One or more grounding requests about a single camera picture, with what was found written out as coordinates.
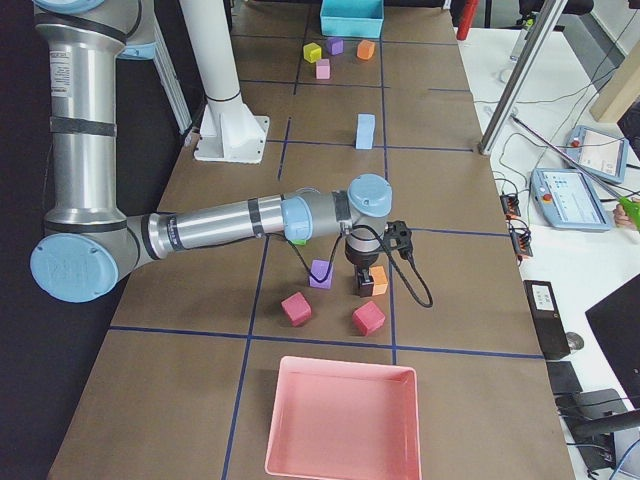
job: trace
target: orange cube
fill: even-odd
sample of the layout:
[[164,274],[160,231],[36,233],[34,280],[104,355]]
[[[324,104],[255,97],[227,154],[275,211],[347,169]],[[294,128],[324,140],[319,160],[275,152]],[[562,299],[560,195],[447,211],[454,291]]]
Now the orange cube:
[[371,60],[376,51],[376,44],[369,40],[362,40],[358,44],[358,58],[360,60]]
[[389,281],[387,275],[384,273],[384,267],[382,265],[376,265],[369,268],[369,275],[373,278],[373,294],[383,295],[387,292]]

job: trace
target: blue joint cap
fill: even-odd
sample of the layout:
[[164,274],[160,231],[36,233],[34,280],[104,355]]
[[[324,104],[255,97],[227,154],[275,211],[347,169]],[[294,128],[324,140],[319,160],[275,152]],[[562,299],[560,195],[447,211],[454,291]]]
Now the blue joint cap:
[[31,254],[31,273],[52,297],[73,303],[94,300],[118,281],[118,266],[109,251],[73,233],[42,239]]
[[282,201],[284,236],[295,242],[309,240],[313,234],[313,219],[309,205],[302,197],[291,197]]
[[75,15],[99,7],[104,0],[33,0],[33,3],[44,10]]
[[144,45],[127,45],[118,55],[120,60],[153,60],[156,56],[156,42]]
[[391,185],[379,175],[360,175],[349,185],[347,195],[355,208],[370,217],[386,217],[391,212]]

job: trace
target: blue cable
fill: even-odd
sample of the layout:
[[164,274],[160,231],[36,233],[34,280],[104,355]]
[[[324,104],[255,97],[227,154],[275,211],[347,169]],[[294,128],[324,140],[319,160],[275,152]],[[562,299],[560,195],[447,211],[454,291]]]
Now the blue cable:
[[618,463],[618,466],[616,466],[616,469],[613,471],[613,473],[609,477],[609,480],[612,480],[613,477],[615,477],[616,474],[620,472],[620,469],[622,468],[622,464],[625,462],[627,457],[631,455],[631,452],[633,451],[633,449],[636,448],[638,445],[640,445],[640,438],[635,442],[633,442],[633,444],[629,448],[627,448],[627,451],[624,452],[624,454],[622,455],[622,458],[620,459],[620,463]]

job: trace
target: device screen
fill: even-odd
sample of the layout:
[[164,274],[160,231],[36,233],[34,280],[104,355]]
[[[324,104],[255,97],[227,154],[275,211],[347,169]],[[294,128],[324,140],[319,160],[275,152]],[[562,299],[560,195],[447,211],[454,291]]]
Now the device screen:
[[577,172],[544,172],[544,180],[560,218],[567,223],[601,224],[584,177]]
[[607,175],[617,175],[622,142],[593,130],[585,130],[578,163]]

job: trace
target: tablet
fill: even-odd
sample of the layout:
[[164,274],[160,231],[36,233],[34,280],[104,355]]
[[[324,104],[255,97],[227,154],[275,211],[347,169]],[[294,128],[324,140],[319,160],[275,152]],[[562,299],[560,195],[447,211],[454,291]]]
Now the tablet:
[[565,153],[594,175],[612,182],[622,183],[627,166],[629,141],[578,125],[569,135]]
[[536,168],[531,172],[531,192],[553,227],[591,231],[613,228],[591,180],[579,170]]

